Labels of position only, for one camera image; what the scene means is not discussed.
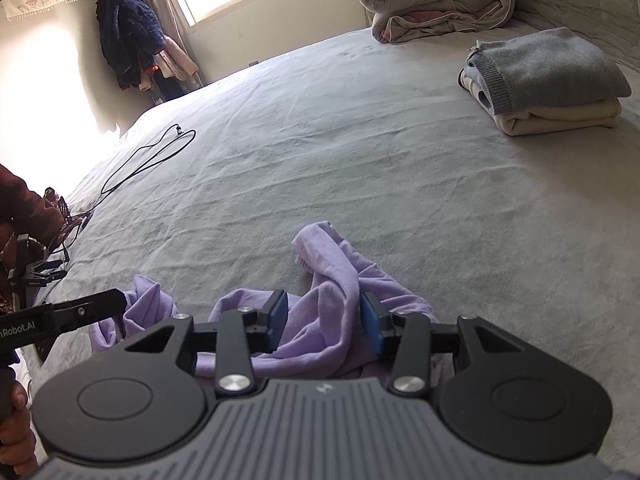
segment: purple garment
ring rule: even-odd
[[[306,226],[292,244],[297,263],[313,274],[311,290],[302,297],[288,294],[289,320],[280,346],[273,354],[252,359],[257,377],[385,375],[388,363],[376,361],[360,324],[360,292],[373,292],[389,311],[420,312],[436,322],[429,303],[357,253],[329,222]],[[131,305],[125,313],[127,336],[175,311],[172,300],[160,292],[158,284],[141,276],[135,280],[136,291],[127,293]],[[223,312],[239,306],[261,308],[270,295],[270,291],[235,290],[216,303],[209,320],[216,321]],[[93,325],[92,348],[109,348],[117,342],[114,335],[111,319]],[[215,354],[198,355],[196,375],[210,377],[214,368]]]

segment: bed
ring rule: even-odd
[[[614,404],[601,457],[640,470],[640,74],[623,67],[638,95],[616,129],[505,136],[457,76],[476,40],[529,32],[389,46],[361,30],[150,110],[72,206],[171,124],[196,139],[98,207],[40,300],[140,273],[203,321],[240,286],[306,291],[290,241],[327,219],[441,321],[479,314],[597,378]],[[43,366],[27,349],[34,388],[89,354],[86,330]]]

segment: wall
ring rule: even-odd
[[[95,1],[8,22],[0,8],[0,164],[68,193],[150,107],[100,50]]]
[[[252,61],[365,27],[358,0],[246,0],[197,23],[188,41],[211,83]]]

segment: hand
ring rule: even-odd
[[[27,409],[27,392],[15,381],[11,390],[12,415],[0,423],[0,463],[14,466],[14,471],[24,476],[38,468],[36,460],[36,436],[31,431],[31,413]]]

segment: screw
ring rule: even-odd
[[[404,394],[414,394],[422,390],[425,386],[424,381],[420,377],[412,375],[398,377],[393,383],[394,389]]]
[[[251,386],[251,379],[246,375],[225,375],[218,381],[218,386],[227,392],[241,392]]]

